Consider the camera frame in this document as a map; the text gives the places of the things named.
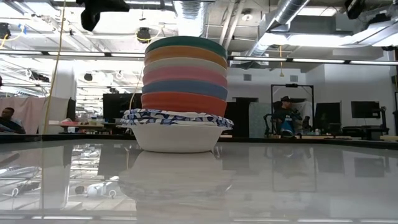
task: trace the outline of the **air duct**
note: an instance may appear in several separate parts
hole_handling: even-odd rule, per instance
[[[179,35],[203,35],[208,4],[200,1],[174,1]]]
[[[263,17],[264,25],[259,27],[259,31],[261,31],[262,34],[259,33],[259,40],[247,53],[247,56],[262,56],[270,45],[268,41],[269,31],[282,25],[290,24],[309,1],[310,0],[280,0],[278,2],[278,8],[269,13],[269,15]]]

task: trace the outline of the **bowl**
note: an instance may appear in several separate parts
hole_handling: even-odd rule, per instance
[[[228,82],[222,74],[200,67],[165,67],[148,72],[142,78],[144,85],[167,80],[198,80],[219,85],[225,89],[228,87]]]
[[[190,36],[175,36],[175,37],[167,37],[160,40],[157,40],[151,43],[146,49],[145,54],[148,54],[152,50],[167,47],[167,46],[190,46],[190,47],[198,47],[206,50],[210,50],[223,58],[227,58],[227,53],[223,46],[217,44],[212,40],[208,40],[200,37],[190,37]]]
[[[225,58],[218,54],[198,47],[186,46],[160,47],[152,50],[148,54],[145,54],[144,64],[146,66],[152,62],[156,62],[157,60],[175,57],[199,58],[217,63],[225,69],[228,67]]]
[[[183,57],[165,58],[157,60],[156,62],[152,62],[144,67],[143,74],[145,76],[145,74],[151,71],[158,70],[161,68],[174,67],[174,66],[206,68],[213,72],[222,74],[222,76],[224,77],[226,77],[227,74],[226,69],[217,63],[199,58],[183,58]]]
[[[198,95],[212,96],[221,100],[226,100],[228,95],[228,90],[226,88],[198,80],[166,80],[154,82],[142,87],[142,94],[163,91],[194,93]]]
[[[152,152],[192,153],[214,148],[221,133],[219,126],[162,125],[149,123],[131,126],[138,145]]]
[[[158,92],[141,96],[142,108],[176,112],[197,112],[224,116],[226,102],[193,93]]]

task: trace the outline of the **orange bowl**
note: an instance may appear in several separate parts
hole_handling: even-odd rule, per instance
[[[226,60],[220,55],[198,47],[186,46],[160,47],[158,49],[152,50],[148,54],[145,54],[144,63],[145,65],[148,65],[157,60],[175,57],[199,58],[217,63],[225,69],[228,67]]]
[[[158,92],[141,96],[142,108],[175,112],[197,112],[224,116],[226,102],[194,93]]]

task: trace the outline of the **person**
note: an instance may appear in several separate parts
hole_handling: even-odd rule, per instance
[[[294,120],[300,119],[300,115],[292,109],[292,101],[288,96],[282,97],[280,101],[282,106],[276,108],[273,115],[277,123],[277,133],[288,132],[289,135],[294,135]]]
[[[22,121],[12,118],[15,110],[13,108],[5,108],[0,117],[0,132],[2,133],[16,133],[25,134],[25,129]]]

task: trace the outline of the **ceiling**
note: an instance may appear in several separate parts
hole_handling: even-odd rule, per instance
[[[312,0],[302,11],[302,14],[310,13],[313,16],[334,16],[336,13],[344,13],[345,0]],[[367,10],[375,9],[391,4],[391,0],[367,0]],[[245,52],[249,50],[257,39],[257,27],[262,15],[277,8],[278,0],[246,0],[244,9],[250,9],[252,19],[244,21],[238,19],[233,31],[233,39],[228,47],[229,52]],[[61,26],[62,1],[30,0],[30,13],[21,14],[16,10],[15,3],[0,0],[0,22],[10,24],[11,37],[16,40],[6,41],[2,50],[39,50],[54,51],[59,48],[59,30]],[[218,42],[223,30],[226,10],[230,0],[217,0],[208,8],[208,19],[205,24],[204,37]],[[178,20],[172,11],[156,11],[131,9],[129,12],[105,12],[101,14],[101,20],[93,32],[84,30],[81,26],[80,14],[83,7],[77,7],[73,1],[67,0],[65,8],[65,22],[63,28],[62,51],[69,52],[143,52],[147,44],[142,44],[136,39],[136,32],[140,27],[149,27],[153,41],[178,35]],[[268,48],[267,54],[279,57],[280,49]],[[364,49],[347,49],[350,55],[362,55],[362,59],[375,59],[379,54],[364,54]],[[330,47],[301,47],[293,45],[282,46],[282,56],[333,58],[334,48]],[[43,88],[37,87],[7,87],[0,91],[4,95],[36,95],[48,94],[49,88],[42,81],[29,78],[34,71],[51,78],[53,58],[20,58],[2,56],[0,61],[0,75],[4,84],[43,84]],[[140,79],[142,62],[140,61],[114,61],[114,60],[75,60],[76,66],[82,70],[78,76],[78,86],[101,85],[103,88],[78,89],[78,105],[90,105],[90,108],[101,108],[100,102],[103,93],[109,93],[105,86],[130,86],[122,87],[121,92],[134,91]],[[270,63],[269,67],[277,67],[278,63]],[[288,68],[302,68],[303,65],[286,65]],[[92,82],[84,80],[84,73],[93,73],[97,77]]]

